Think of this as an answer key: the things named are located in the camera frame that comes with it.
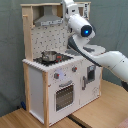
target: stove knob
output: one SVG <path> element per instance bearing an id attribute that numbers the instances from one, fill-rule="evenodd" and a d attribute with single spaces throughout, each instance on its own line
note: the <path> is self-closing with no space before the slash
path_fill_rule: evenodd
<path id="1" fill-rule="evenodd" d="M 76 72 L 76 70 L 77 70 L 77 67 L 73 67 L 73 68 L 72 68 L 72 71 L 73 71 L 73 72 Z"/>
<path id="2" fill-rule="evenodd" d="M 59 79 L 59 74 L 58 74 L 58 73 L 55 73 L 55 74 L 54 74 L 54 78 L 55 78 L 55 79 Z"/>

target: burner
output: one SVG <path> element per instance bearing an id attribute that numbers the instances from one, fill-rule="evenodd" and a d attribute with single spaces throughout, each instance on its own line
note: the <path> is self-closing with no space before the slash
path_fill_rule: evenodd
<path id="1" fill-rule="evenodd" d="M 60 54 L 60 53 L 57 54 L 57 57 L 58 56 L 62 56 L 61 60 L 56 59 L 55 61 L 44 61 L 42 59 L 42 57 L 40 57 L 40 58 L 34 59 L 33 61 L 48 67 L 48 66 L 51 66 L 51 65 L 54 65 L 54 64 L 57 64 L 57 63 L 64 62 L 64 61 L 69 60 L 69 59 L 73 59 L 73 57 L 63 55 L 63 54 Z"/>

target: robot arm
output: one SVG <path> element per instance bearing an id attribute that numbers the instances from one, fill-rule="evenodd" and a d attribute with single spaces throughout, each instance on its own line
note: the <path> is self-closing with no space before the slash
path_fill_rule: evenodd
<path id="1" fill-rule="evenodd" d="M 83 49 L 95 36 L 95 32 L 90 23 L 80 16 L 78 6 L 73 0 L 63 0 L 63 15 L 65 28 L 75 32 L 69 38 L 68 47 L 74 49 L 95 65 L 109 69 L 122 80 L 123 87 L 128 91 L 128 58 L 119 51 L 110 51 L 93 56 Z"/>

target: table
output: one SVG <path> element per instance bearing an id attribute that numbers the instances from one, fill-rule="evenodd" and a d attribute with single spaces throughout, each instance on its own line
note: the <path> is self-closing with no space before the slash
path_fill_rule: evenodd
<path id="1" fill-rule="evenodd" d="M 101 97 L 77 110 L 71 117 L 87 128 L 115 128 L 128 118 L 128 92 L 102 80 Z"/>
<path id="2" fill-rule="evenodd" d="M 0 128 L 44 128 L 37 119 L 23 109 L 0 118 Z M 64 118 L 50 128 L 81 128 L 69 118 Z"/>

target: wooden toy kitchen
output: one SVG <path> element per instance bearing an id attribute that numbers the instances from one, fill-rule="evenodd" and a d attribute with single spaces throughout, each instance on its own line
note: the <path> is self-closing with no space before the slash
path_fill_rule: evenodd
<path id="1" fill-rule="evenodd" d="M 90 2 L 77 2 L 89 19 Z M 101 95 L 102 68 L 67 48 L 61 3 L 22 4 L 27 111 L 49 127 Z M 105 52 L 86 45 L 93 55 Z"/>

